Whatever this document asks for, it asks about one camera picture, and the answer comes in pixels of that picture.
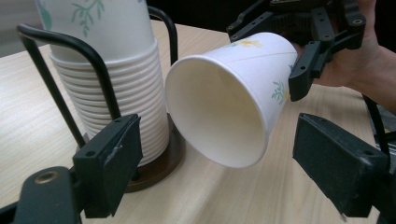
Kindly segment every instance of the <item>cup rim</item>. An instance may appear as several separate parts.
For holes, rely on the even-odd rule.
[[[105,61],[105,65],[108,68],[120,66],[120,64],[125,63],[138,63],[144,61],[149,55],[155,53],[158,49],[158,41],[154,38],[154,41],[151,46],[149,46],[148,50],[144,52],[140,52],[140,54],[131,54],[129,58],[125,58],[123,60],[109,60]],[[57,63],[60,66],[70,67],[70,68],[78,68],[78,69],[89,69],[92,67],[90,63],[70,63],[64,60],[57,58],[53,52],[49,54],[49,57],[52,59],[54,63]]]
[[[181,60],[178,60],[170,69],[168,76],[165,80],[165,98],[166,98],[166,103],[169,104],[169,99],[170,97],[168,97],[169,93],[169,86],[172,86],[170,83],[173,81],[172,79],[175,78],[175,74],[178,74],[179,72],[176,72],[176,70],[178,69],[178,67],[182,64],[182,63],[191,63],[193,61],[204,61],[206,63],[211,63],[214,64],[216,67],[218,67],[219,69],[224,70],[225,72],[227,72],[228,74],[232,74],[232,78],[234,78],[236,81],[238,81],[239,83],[242,83],[243,85],[241,85],[241,87],[243,88],[244,91],[248,92],[249,97],[251,98],[251,101],[254,103],[255,109],[257,111],[258,117],[260,118],[261,121],[261,126],[262,126],[262,148],[260,148],[260,155],[258,154],[257,157],[254,157],[254,159],[249,160],[248,162],[245,163],[238,163],[238,164],[234,164],[232,162],[227,162],[227,161],[219,161],[218,158],[211,158],[208,155],[206,155],[206,153],[204,153],[200,148],[198,148],[198,146],[196,146],[196,143],[194,141],[191,141],[189,139],[190,136],[185,136],[186,140],[189,141],[189,143],[196,148],[199,152],[201,152],[204,156],[206,156],[207,158],[209,158],[212,161],[215,161],[219,164],[228,166],[228,167],[234,167],[234,168],[243,168],[243,167],[248,167],[251,165],[256,164],[258,161],[260,161],[262,159],[262,157],[264,156],[267,147],[268,147],[268,141],[269,141],[269,133],[267,130],[267,120],[265,119],[265,117],[263,116],[263,114],[260,112],[262,111],[261,107],[257,104],[257,102],[255,100],[253,100],[254,97],[257,98],[256,93],[255,92],[251,92],[247,89],[247,85],[246,85],[246,81],[244,79],[242,79],[239,76],[236,76],[235,74],[237,74],[229,65],[213,58],[207,55],[189,55],[187,57],[184,57]],[[169,113],[172,116],[172,106],[168,105],[168,110]],[[177,118],[173,119],[173,122],[175,123],[175,125],[179,128],[181,133],[184,133],[183,126],[180,125],[179,120]]]

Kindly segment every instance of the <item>wooden table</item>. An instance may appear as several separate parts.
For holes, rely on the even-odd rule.
[[[163,23],[153,21],[164,78],[169,47]],[[179,57],[229,43],[224,33],[177,26]],[[48,58],[50,48],[41,48]],[[0,59],[0,207],[18,200],[29,175],[51,166],[71,167],[76,142],[26,52]],[[67,95],[67,103],[74,112]],[[321,116],[374,144],[365,104],[358,92],[313,86],[302,101],[287,102],[264,158],[232,169],[187,145],[185,160],[157,185],[126,194],[114,217],[84,223],[345,223],[329,199],[291,157],[299,113]],[[348,218],[347,223],[375,223]]]

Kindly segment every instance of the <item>white paper cup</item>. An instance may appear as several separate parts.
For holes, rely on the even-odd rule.
[[[154,42],[146,1],[35,0],[35,3],[46,30],[85,41],[105,62],[141,55]],[[87,62],[73,50],[56,46],[51,49],[60,60]]]
[[[181,134],[210,160],[231,167],[259,161],[283,105],[297,57],[280,35],[255,34],[176,62],[165,82]]]

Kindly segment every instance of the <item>floral pattern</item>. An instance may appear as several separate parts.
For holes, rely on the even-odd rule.
[[[289,91],[285,90],[283,82],[273,82],[276,88],[272,94],[272,98],[275,99],[280,105],[283,104],[289,98]]]
[[[233,42],[230,45],[228,45],[227,47],[236,47],[236,46],[242,46],[242,47],[254,46],[256,48],[261,48],[262,43],[260,43],[260,41],[258,41],[258,40],[243,39],[240,41]]]
[[[82,33],[85,37],[88,36],[88,32],[90,31],[90,26],[94,25],[94,19],[92,16],[92,10],[96,9],[97,20],[102,18],[102,12],[105,11],[105,5],[102,0],[93,0],[88,6],[83,6],[77,3],[72,3],[76,9],[73,12],[72,22],[76,19],[79,19],[79,25],[82,27]]]

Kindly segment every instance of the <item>clamp jaw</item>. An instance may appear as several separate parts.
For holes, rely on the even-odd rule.
[[[259,0],[226,30],[232,42],[271,32],[304,45],[289,77],[290,99],[299,101],[334,53],[361,47],[365,22],[355,0]]]

